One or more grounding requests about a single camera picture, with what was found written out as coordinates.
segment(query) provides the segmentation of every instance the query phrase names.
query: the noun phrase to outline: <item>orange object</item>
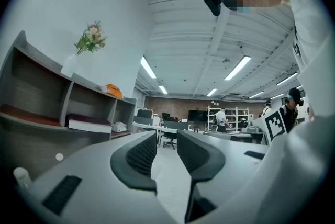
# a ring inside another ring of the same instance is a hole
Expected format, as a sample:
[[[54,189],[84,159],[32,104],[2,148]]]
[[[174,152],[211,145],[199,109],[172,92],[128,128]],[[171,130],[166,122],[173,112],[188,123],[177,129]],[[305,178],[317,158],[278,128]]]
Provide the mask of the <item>orange object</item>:
[[[116,96],[118,98],[123,98],[123,94],[121,93],[120,89],[114,85],[114,84],[107,84],[105,86],[102,87],[102,91],[112,95],[112,96]]]

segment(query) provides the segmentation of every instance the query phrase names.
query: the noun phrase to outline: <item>red book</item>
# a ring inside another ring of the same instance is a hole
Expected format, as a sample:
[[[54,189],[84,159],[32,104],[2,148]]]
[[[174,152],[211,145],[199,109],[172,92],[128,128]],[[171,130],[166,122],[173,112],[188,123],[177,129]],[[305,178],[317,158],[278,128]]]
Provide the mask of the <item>red book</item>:
[[[70,114],[68,115],[68,127],[90,132],[111,133],[112,125],[108,120]]]

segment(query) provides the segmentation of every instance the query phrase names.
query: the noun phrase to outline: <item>white ceiling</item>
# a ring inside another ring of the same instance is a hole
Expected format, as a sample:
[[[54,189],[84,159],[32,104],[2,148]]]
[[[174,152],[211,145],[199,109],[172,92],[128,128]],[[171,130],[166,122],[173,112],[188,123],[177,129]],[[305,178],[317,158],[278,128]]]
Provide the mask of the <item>white ceiling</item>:
[[[140,68],[136,87],[144,93],[168,97],[228,98],[230,93],[259,99],[273,97],[298,86],[296,77],[275,83],[298,71],[292,53],[293,14],[286,5],[249,14],[222,8],[213,16],[204,0],[148,0],[155,26],[145,58],[157,76]],[[224,78],[242,59],[249,63],[230,81]]]

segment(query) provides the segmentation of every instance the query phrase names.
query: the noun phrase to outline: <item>gray floor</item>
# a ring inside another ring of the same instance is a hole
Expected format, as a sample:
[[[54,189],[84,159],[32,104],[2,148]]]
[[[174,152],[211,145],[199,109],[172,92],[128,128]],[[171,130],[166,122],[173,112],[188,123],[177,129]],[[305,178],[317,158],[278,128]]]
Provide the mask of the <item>gray floor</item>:
[[[157,184],[157,198],[165,210],[176,220],[184,223],[191,177],[175,150],[168,145],[157,145],[157,155],[152,163],[151,178]]]

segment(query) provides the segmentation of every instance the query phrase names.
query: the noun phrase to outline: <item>fluorescent light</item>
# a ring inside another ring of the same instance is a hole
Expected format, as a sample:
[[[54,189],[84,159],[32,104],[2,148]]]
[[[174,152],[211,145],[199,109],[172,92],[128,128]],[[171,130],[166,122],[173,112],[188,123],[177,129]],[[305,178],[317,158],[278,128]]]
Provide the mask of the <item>fluorescent light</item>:
[[[209,94],[207,95],[207,96],[211,96],[212,94],[214,94],[215,93],[215,91],[217,90],[218,88],[213,88],[213,90],[212,91],[210,91],[209,92]]]
[[[277,96],[271,97],[271,99],[275,99],[275,98],[277,98],[277,97],[280,97],[280,96],[282,96],[282,95],[284,95],[284,94],[280,94],[280,95],[277,95]]]
[[[147,60],[144,57],[142,57],[141,65],[143,66],[143,68],[145,68],[145,70],[147,71],[147,73],[150,75],[151,78],[156,79],[156,75],[153,73]]]
[[[251,96],[251,97],[249,97],[249,98],[256,97],[256,96],[258,96],[258,95],[260,95],[260,94],[263,94],[263,93],[264,93],[264,91],[262,91],[262,92],[259,92],[258,94],[255,94],[255,95],[253,95],[253,96]]]
[[[285,83],[286,81],[288,81],[289,79],[291,79],[292,77],[294,77],[294,76],[297,75],[297,74],[298,74],[297,72],[294,73],[294,74],[292,74],[289,78],[286,78],[285,80],[283,80],[283,81],[277,83],[277,85],[281,85],[282,83]]]
[[[165,95],[168,94],[167,91],[165,90],[164,86],[160,86],[159,88],[162,90],[162,92],[163,92]]]
[[[242,68],[251,60],[251,57],[244,56],[243,59],[240,61],[240,63],[237,64],[235,69],[232,70],[231,73],[225,78],[225,81],[229,81],[231,78],[233,78]]]

